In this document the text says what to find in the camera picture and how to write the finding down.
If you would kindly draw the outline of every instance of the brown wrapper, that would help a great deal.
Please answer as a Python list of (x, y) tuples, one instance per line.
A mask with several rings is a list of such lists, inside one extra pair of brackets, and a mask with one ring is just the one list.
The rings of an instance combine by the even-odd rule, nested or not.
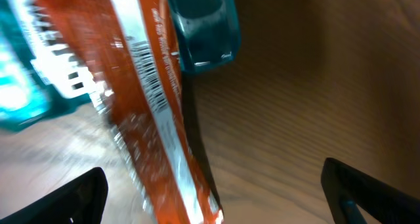
[(99, 95), (93, 101), (116, 125), (115, 139), (122, 138), (156, 221), (221, 223), (221, 209), (186, 141), (178, 47), (167, 0), (139, 0), (140, 9), (126, 5), (127, 12), (142, 13), (144, 30), (138, 31), (146, 32), (145, 41), (124, 32), (124, 17), (118, 16), (115, 0), (36, 3), (45, 8), (48, 21), (91, 71)]

